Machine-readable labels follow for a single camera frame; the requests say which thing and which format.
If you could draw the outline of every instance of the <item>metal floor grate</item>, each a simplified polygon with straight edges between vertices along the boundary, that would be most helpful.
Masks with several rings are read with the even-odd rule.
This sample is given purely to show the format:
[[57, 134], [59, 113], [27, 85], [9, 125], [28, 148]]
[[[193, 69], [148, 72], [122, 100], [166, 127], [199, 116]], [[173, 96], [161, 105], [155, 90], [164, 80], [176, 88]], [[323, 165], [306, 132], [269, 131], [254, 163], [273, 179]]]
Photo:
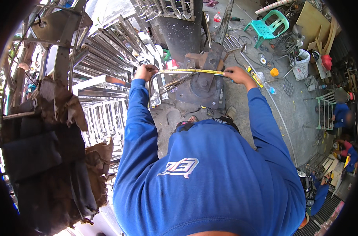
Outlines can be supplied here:
[[337, 196], [333, 196], [332, 198], [331, 196], [332, 192], [329, 191], [322, 208], [318, 211], [317, 214], [310, 216], [309, 222], [305, 225], [304, 228], [297, 230], [294, 233], [294, 236], [313, 236], [314, 233], [319, 231], [320, 227], [318, 224], [323, 224], [325, 221], [327, 221], [341, 201], [341, 199]]
[[288, 78], [285, 78], [284, 84], [282, 85], [282, 87], [284, 88], [284, 91], [291, 96], [294, 90], [294, 86], [290, 83], [290, 81], [288, 80]]

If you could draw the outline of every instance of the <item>white pipe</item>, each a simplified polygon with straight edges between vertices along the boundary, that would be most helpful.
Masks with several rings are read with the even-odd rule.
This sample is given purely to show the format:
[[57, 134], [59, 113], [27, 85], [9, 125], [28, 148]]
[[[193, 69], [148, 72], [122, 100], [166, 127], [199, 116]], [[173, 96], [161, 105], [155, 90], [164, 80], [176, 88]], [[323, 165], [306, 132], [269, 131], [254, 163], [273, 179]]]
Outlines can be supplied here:
[[275, 3], [272, 3], [271, 5], [265, 6], [262, 9], [257, 10], [255, 12], [255, 14], [260, 15], [261, 13], [269, 11], [272, 8], [276, 8], [278, 6], [281, 6], [281, 5], [284, 5], [284, 4], [287, 4], [287, 3], [291, 3], [291, 2], [293, 2], [293, 0], [281, 0], [281, 1], [275, 2]]

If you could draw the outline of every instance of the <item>sack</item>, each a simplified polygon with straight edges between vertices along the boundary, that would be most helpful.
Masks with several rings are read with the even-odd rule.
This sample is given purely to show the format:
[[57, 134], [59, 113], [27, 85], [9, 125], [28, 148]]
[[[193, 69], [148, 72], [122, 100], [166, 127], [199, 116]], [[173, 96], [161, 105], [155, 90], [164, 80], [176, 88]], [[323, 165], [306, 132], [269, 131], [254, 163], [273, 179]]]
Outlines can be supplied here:
[[309, 61], [310, 61], [310, 54], [308, 51], [300, 49], [298, 57], [302, 58], [299, 62], [291, 63], [291, 66], [294, 66], [293, 73], [295, 76], [295, 79], [297, 81], [303, 80], [304, 78], [307, 78], [307, 74], [309, 71]]

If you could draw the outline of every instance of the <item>black cloth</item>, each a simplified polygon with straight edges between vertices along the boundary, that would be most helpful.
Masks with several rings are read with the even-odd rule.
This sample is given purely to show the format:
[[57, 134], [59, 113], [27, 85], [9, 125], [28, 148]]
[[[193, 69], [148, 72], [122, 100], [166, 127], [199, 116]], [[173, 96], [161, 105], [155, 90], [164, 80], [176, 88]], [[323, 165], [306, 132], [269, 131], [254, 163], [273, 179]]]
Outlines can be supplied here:
[[[220, 118], [211, 118], [211, 119], [215, 120], [217, 122], [220, 122], [222, 124], [231, 125], [234, 129], [236, 129], [236, 131], [238, 131], [238, 133], [240, 133], [237, 125], [234, 123], [233, 119], [229, 116], [225, 115], [225, 116], [221, 116]], [[174, 133], [181, 132], [181, 131], [188, 131], [193, 125], [194, 125], [194, 122], [192, 122], [192, 121], [179, 122], [176, 125]]]

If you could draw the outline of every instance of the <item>yellow measuring tape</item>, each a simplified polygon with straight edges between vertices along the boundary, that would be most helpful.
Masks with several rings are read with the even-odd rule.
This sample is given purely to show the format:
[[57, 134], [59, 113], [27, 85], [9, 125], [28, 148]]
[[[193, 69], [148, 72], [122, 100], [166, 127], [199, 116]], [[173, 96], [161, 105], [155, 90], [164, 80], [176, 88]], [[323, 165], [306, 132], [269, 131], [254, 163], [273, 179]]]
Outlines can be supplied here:
[[220, 74], [223, 75], [223, 71], [211, 71], [208, 69], [163, 69], [159, 72], [202, 72], [202, 73], [211, 73], [211, 74]]
[[[263, 87], [263, 83], [257, 77], [256, 73], [253, 72], [251, 67], [248, 67], [247, 71], [248, 71], [248, 73], [251, 74], [252, 78], [257, 82], [257, 84], [260, 87]], [[219, 74], [219, 75], [224, 74], [223, 71], [212, 71], [212, 70], [208, 70], [208, 69], [163, 69], [163, 70], [159, 70], [159, 72], [177, 72], [177, 73], [179, 73], [179, 72], [203, 72], [203, 73], [211, 73], [211, 74]]]

